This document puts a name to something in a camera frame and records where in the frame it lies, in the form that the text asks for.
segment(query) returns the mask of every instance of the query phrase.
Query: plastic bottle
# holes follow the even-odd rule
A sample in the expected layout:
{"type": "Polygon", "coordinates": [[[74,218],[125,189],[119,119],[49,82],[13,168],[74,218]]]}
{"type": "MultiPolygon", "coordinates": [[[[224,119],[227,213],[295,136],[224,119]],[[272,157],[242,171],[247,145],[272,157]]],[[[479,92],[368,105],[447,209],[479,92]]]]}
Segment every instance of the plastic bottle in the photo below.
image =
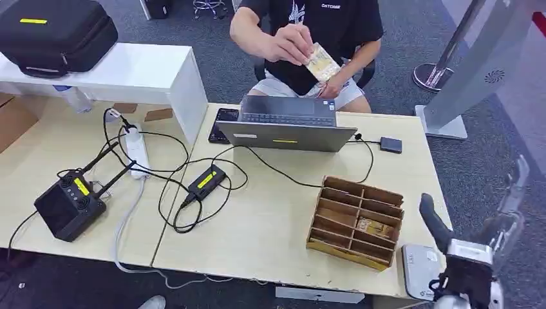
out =
{"type": "Polygon", "coordinates": [[[76,113],[87,113],[93,107],[92,101],[85,96],[78,87],[71,86],[53,86],[55,90],[61,93],[67,103],[72,106],[76,113]]]}

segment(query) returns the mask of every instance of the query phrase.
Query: cardboard box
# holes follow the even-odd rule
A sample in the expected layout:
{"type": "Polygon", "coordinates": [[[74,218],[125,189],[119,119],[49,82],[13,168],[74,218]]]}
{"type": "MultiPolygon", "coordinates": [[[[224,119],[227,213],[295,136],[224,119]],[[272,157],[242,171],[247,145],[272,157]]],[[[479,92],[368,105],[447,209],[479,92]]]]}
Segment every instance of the cardboard box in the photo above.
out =
{"type": "Polygon", "coordinates": [[[21,98],[0,93],[0,153],[36,122],[38,118],[23,105],[21,98]]]}
{"type": "Polygon", "coordinates": [[[348,259],[377,270],[392,265],[404,210],[403,196],[327,176],[317,199],[307,248],[348,259]],[[357,228],[359,218],[392,227],[389,238],[357,228]]]}

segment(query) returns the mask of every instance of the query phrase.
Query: laptop keyboard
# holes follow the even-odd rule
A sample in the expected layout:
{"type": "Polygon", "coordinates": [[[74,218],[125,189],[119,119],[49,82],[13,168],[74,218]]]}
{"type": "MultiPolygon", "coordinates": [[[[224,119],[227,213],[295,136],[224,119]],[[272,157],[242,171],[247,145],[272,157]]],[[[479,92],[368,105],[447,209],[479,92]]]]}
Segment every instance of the laptop keyboard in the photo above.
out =
{"type": "Polygon", "coordinates": [[[332,118],[252,114],[252,113],[244,114],[242,121],[271,123],[271,124],[296,124],[300,126],[335,126],[334,119],[332,118]]]}

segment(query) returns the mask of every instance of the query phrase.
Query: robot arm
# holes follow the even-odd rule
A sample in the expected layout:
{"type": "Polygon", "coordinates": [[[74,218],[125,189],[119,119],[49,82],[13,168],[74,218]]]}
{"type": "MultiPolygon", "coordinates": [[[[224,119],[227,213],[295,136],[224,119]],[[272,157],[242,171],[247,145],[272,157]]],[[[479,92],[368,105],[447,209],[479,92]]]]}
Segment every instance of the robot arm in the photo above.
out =
{"type": "Polygon", "coordinates": [[[523,229],[524,218],[518,211],[523,200],[529,166],[518,159],[518,179],[510,184],[497,214],[488,218],[473,241],[456,239],[434,211],[434,201],[423,194],[419,212],[446,256],[446,270],[430,282],[435,308],[486,309],[504,307],[502,286],[496,277],[523,229]]]}

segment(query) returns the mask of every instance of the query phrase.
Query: stanchion base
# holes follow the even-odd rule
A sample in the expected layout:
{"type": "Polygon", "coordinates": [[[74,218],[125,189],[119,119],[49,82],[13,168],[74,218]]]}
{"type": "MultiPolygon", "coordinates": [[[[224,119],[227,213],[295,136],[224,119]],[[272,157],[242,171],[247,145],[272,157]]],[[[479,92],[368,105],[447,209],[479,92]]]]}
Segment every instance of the stanchion base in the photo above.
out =
{"type": "Polygon", "coordinates": [[[430,77],[435,66],[436,64],[434,63],[424,63],[420,66],[417,66],[415,69],[413,69],[413,82],[427,91],[438,93],[440,90],[442,90],[449,78],[453,75],[453,70],[450,68],[446,68],[444,74],[442,75],[436,86],[432,87],[427,85],[426,81],[430,77]]]}

